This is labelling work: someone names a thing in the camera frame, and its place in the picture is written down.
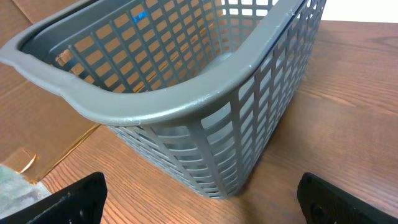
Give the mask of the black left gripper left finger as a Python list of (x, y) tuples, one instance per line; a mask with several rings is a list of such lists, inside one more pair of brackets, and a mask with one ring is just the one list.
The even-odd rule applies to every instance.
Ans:
[(104, 174), (94, 172), (1, 223), (100, 223), (107, 193)]

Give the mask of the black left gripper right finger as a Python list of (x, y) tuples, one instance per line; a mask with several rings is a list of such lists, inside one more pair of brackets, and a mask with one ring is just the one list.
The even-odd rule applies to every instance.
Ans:
[(298, 184), (297, 199), (309, 224), (397, 224), (396, 217), (310, 172)]

